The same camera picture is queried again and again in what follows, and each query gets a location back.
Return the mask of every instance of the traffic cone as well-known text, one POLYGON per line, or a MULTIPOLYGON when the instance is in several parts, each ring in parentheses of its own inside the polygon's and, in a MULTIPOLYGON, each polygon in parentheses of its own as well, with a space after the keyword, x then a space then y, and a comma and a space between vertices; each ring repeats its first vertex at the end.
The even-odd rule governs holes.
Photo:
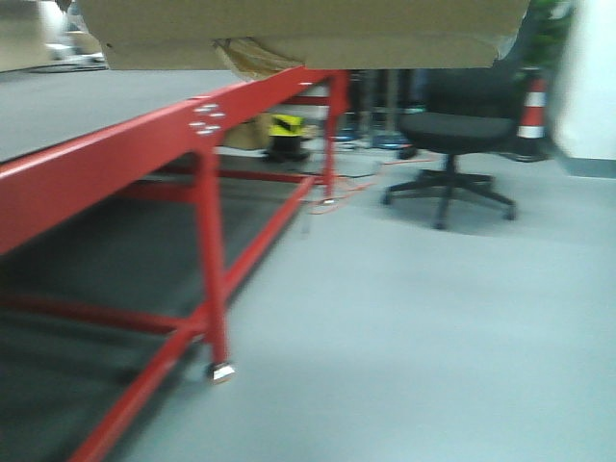
POLYGON ((541 152, 539 141, 545 136, 544 110, 546 107, 546 81, 535 78, 530 83, 518 136, 514 140, 513 153, 520 162, 543 161, 546 156, 541 152))

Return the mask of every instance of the reflective stripe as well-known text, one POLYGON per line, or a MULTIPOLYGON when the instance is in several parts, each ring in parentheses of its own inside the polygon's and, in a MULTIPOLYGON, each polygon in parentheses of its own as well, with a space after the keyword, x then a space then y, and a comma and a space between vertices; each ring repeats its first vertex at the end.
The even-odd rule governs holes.
POLYGON ((526 95, 527 108, 543 108, 546 106, 546 94, 538 91, 532 91, 526 95))
POLYGON ((522 125, 518 128, 518 137, 520 138, 543 138, 544 129, 543 127, 532 127, 527 125, 522 125))

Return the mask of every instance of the white wall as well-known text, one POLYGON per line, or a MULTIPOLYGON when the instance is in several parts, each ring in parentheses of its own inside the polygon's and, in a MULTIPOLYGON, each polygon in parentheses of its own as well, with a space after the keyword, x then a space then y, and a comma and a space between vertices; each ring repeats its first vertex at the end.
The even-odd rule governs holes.
POLYGON ((554 84, 554 140, 568 156, 616 160, 616 0, 577 0, 554 84))
POLYGON ((47 63, 37 3, 0 0, 0 71, 47 63))
POLYGON ((38 2, 45 43, 59 43, 66 30, 66 16, 56 2, 38 2))

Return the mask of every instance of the chair leg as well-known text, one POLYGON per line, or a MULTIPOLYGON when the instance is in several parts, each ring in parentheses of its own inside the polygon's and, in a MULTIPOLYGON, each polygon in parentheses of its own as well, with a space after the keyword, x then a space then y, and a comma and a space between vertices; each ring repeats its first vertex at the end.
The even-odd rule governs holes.
POLYGON ((474 183, 488 183, 492 185, 494 183, 494 177, 490 175, 477 175, 475 173, 458 173, 458 176, 465 181, 472 181, 474 183))
POLYGON ((464 190, 470 191, 471 193, 475 193, 482 197, 496 200, 497 202, 500 202, 501 204, 507 205, 508 208, 507 208, 507 211, 505 212, 504 217, 506 219, 516 218, 516 203, 510 198, 505 197, 504 195, 498 194, 497 192, 490 191, 487 188, 482 188, 478 184, 473 183, 473 182, 458 180, 457 183, 458 183, 457 184, 458 188, 462 188, 464 190))
POLYGON ((392 193, 400 192, 400 191, 413 191, 413 190, 423 190, 425 188, 432 188, 433 186, 444 186, 446 182, 445 178, 442 177, 434 177, 434 178, 422 178, 419 180, 408 181, 406 183, 400 183, 399 185, 390 186, 385 190, 383 194, 383 198, 381 202, 385 205, 390 205, 392 203, 392 193))
POLYGON ((424 178, 434 178, 435 176, 443 176, 443 174, 444 172, 442 170, 430 170, 427 168, 423 168, 417 175, 417 179, 421 180, 424 178))
POLYGON ((435 176, 431 178, 422 178, 418 180, 408 181, 406 183, 400 183, 399 185, 390 186, 387 191, 389 193, 395 193, 400 191, 422 190, 424 188, 432 188, 434 186, 445 186, 446 184, 446 178, 435 176))
POLYGON ((449 202, 453 197, 454 188, 455 183, 453 181, 450 181, 445 186, 445 191, 441 197, 441 201, 439 202, 439 208, 436 211, 436 221, 434 222, 434 227, 436 229, 447 228, 447 210, 449 208, 449 202))

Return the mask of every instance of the black office chair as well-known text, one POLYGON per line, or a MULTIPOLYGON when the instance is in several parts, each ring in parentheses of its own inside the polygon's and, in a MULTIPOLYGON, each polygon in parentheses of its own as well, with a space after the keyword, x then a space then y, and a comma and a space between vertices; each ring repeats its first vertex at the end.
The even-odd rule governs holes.
POLYGON ((402 156, 410 158, 418 149, 446 154, 445 168, 422 170, 416 180, 388 188, 384 204, 391 204, 397 192, 444 187, 434 227, 445 229, 449 202, 461 188, 505 205, 504 217, 515 219, 515 202, 492 191, 493 178, 460 173, 457 157, 498 150, 515 136, 521 106, 516 77, 535 23, 528 12, 509 54, 490 68, 428 71, 426 112, 405 115, 399 124, 412 143, 402 156))

